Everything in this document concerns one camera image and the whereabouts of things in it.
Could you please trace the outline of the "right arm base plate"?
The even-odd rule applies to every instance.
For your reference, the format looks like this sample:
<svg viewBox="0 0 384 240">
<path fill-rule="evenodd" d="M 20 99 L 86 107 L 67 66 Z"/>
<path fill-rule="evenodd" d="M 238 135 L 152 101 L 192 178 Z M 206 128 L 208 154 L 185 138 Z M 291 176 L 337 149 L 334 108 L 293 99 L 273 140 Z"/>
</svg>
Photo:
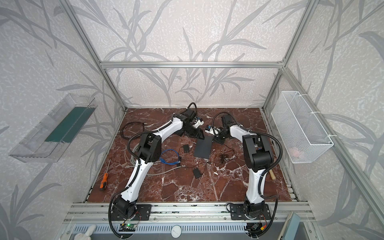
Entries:
<svg viewBox="0 0 384 240">
<path fill-rule="evenodd" d="M 271 211 L 265 202 L 248 206 L 246 203 L 226 205 L 227 211 L 231 214 L 231 220 L 271 220 Z"/>
</svg>

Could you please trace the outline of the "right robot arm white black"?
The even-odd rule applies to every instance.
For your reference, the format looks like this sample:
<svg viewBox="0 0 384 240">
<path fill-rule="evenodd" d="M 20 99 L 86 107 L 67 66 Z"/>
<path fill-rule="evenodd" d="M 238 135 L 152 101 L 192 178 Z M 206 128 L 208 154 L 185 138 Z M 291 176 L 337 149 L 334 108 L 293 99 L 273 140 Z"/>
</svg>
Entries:
<svg viewBox="0 0 384 240">
<path fill-rule="evenodd" d="M 270 134 L 245 128 L 228 112 L 216 114 L 212 128 L 214 136 L 219 140 L 234 138 L 243 144 L 249 185 L 243 205 L 230 204 L 229 212 L 238 213 L 242 220 L 260 220 L 256 227 L 245 227 L 247 236 L 258 239 L 271 228 L 278 208 L 278 194 L 265 196 L 264 187 L 267 173 L 282 159 L 282 144 Z"/>
</svg>

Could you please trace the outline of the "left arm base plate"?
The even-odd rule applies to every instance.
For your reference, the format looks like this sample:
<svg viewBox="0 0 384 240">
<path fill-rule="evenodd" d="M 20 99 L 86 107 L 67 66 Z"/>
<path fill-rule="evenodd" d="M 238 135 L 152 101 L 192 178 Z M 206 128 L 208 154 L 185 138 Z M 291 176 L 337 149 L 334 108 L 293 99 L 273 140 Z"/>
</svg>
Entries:
<svg viewBox="0 0 384 240">
<path fill-rule="evenodd" d="M 115 205 L 112 206 L 111 221 L 148 221 L 151 215 L 152 205 L 135 205 L 134 207 L 129 207 L 128 213 L 121 213 Z"/>
</svg>

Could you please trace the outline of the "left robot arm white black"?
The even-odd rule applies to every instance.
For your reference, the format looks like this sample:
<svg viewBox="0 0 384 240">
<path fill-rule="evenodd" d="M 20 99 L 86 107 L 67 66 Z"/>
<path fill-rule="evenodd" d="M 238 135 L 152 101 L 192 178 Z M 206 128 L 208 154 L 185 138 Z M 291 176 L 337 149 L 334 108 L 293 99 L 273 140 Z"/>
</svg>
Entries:
<svg viewBox="0 0 384 240">
<path fill-rule="evenodd" d="M 135 167 L 125 188 L 111 197 L 108 207 L 109 225 L 119 240 L 127 240 L 129 236 L 117 232 L 113 226 L 112 214 L 119 213 L 124 220 L 135 217 L 139 191 L 148 171 L 161 157 L 163 141 L 175 133 L 203 140 L 205 136 L 200 128 L 203 123 L 198 117 L 197 109 L 186 108 L 178 114 L 173 114 L 172 118 L 161 127 L 140 132 L 129 139 L 127 150 L 136 160 Z"/>
</svg>

